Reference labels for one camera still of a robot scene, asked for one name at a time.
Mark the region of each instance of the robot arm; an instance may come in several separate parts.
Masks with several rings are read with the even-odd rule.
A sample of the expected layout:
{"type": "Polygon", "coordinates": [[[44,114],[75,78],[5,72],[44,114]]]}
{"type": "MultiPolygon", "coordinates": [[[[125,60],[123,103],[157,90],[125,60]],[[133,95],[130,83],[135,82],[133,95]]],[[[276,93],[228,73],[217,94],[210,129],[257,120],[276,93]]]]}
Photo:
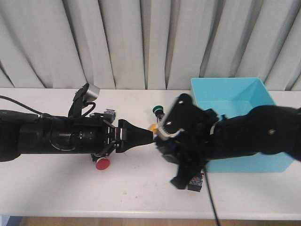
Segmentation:
{"type": "Polygon", "coordinates": [[[0,161],[11,161],[23,153],[88,153],[96,161],[114,150],[122,153],[153,142],[152,132],[126,120],[114,127],[113,110],[86,117],[95,108],[92,101],[98,93],[97,87],[84,85],[76,93],[68,117],[0,110],[0,161]],[[92,108],[82,115],[88,105],[92,108]]]}
{"type": "Polygon", "coordinates": [[[301,161],[300,109],[265,105],[219,121],[212,109],[201,110],[181,94],[163,118],[162,113],[155,142],[167,161],[179,165],[171,180],[178,189],[210,160],[285,152],[301,161]]]}

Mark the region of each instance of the curtain fold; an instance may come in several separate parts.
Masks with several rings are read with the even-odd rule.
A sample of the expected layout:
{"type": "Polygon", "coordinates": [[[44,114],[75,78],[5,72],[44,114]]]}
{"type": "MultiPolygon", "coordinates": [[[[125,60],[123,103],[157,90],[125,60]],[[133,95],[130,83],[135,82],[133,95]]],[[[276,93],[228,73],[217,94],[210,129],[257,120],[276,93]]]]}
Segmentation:
{"type": "Polygon", "coordinates": [[[0,0],[0,87],[301,90],[300,0],[0,0]]]}
{"type": "Polygon", "coordinates": [[[111,61],[97,0],[64,2],[87,82],[114,89],[111,61]]]}
{"type": "Polygon", "coordinates": [[[267,79],[299,11],[301,1],[263,1],[237,77],[267,79]]]}
{"type": "Polygon", "coordinates": [[[32,73],[19,75],[9,73],[7,68],[15,87],[22,87],[22,83],[25,87],[42,87],[40,81],[47,88],[72,88],[86,82],[60,0],[1,0],[0,13],[16,48],[36,74],[33,78],[32,73]]]}
{"type": "Polygon", "coordinates": [[[100,1],[117,89],[145,89],[140,1],[100,1]]]}

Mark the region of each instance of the black cable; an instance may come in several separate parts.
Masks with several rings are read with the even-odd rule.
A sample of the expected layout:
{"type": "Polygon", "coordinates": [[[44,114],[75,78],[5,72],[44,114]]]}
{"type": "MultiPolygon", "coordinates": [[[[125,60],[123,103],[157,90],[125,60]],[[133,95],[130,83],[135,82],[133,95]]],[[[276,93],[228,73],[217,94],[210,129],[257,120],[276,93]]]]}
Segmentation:
{"type": "Polygon", "coordinates": [[[39,115],[43,114],[42,112],[39,112],[39,111],[37,111],[37,110],[34,110],[34,109],[32,109],[31,107],[26,106],[26,105],[20,103],[19,101],[16,101],[16,100],[12,99],[12,98],[9,98],[9,97],[6,97],[6,96],[0,96],[0,99],[5,99],[5,100],[8,100],[8,101],[10,101],[10,102],[13,102],[14,104],[17,104],[17,105],[19,105],[19,106],[21,106],[21,107],[23,107],[23,108],[26,108],[27,110],[29,110],[29,111],[31,111],[31,112],[34,112],[34,113],[36,113],[36,114],[39,114],[39,115]]]}
{"type": "Polygon", "coordinates": [[[86,111],[84,114],[82,114],[81,116],[77,117],[77,118],[70,118],[71,120],[77,120],[77,119],[81,119],[86,117],[88,114],[90,114],[96,107],[96,103],[94,102],[86,102],[84,103],[84,106],[88,106],[88,105],[93,105],[88,111],[86,111]]]}
{"type": "Polygon", "coordinates": [[[217,212],[214,206],[214,202],[213,202],[213,198],[212,198],[212,194],[211,194],[211,189],[209,186],[209,179],[208,179],[208,175],[207,175],[207,168],[206,165],[203,166],[203,170],[204,170],[204,174],[205,174],[205,178],[206,178],[206,184],[207,184],[207,188],[208,188],[208,193],[209,193],[209,198],[210,198],[210,202],[211,202],[211,206],[212,206],[212,210],[214,213],[214,217],[215,217],[215,222],[217,226],[221,226],[220,220],[217,217],[217,212]]]}

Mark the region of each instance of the blue plastic bin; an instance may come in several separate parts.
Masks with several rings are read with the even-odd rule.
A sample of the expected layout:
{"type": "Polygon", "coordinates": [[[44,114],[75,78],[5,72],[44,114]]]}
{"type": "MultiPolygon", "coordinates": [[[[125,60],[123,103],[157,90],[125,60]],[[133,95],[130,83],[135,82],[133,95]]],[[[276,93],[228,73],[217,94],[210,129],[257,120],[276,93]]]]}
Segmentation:
{"type": "MultiPolygon", "coordinates": [[[[269,92],[258,78],[194,78],[191,79],[194,103],[213,108],[219,115],[232,118],[245,115],[254,107],[274,105],[269,92]]],[[[238,157],[210,161],[209,172],[283,172],[293,158],[285,153],[238,157]]]]}

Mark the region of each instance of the tabletop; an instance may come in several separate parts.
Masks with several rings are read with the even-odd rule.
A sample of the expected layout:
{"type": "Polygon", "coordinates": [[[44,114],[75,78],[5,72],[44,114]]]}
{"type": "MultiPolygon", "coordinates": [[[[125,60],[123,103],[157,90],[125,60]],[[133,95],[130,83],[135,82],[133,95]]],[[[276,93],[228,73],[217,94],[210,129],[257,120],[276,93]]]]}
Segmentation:
{"type": "MultiPolygon", "coordinates": [[[[38,111],[66,116],[75,89],[0,89],[38,111]]],[[[101,90],[95,112],[115,109],[117,119],[148,128],[155,105],[168,108],[183,90],[101,90]]],[[[301,92],[271,91],[278,105],[300,107],[301,92]]],[[[0,100],[1,109],[28,112],[0,100]]],[[[207,188],[177,190],[177,166],[154,144],[112,153],[97,170],[89,154],[22,154],[0,163],[0,215],[113,218],[214,218],[207,188]]],[[[282,173],[209,173],[221,219],[301,220],[301,163],[282,173]]]]}

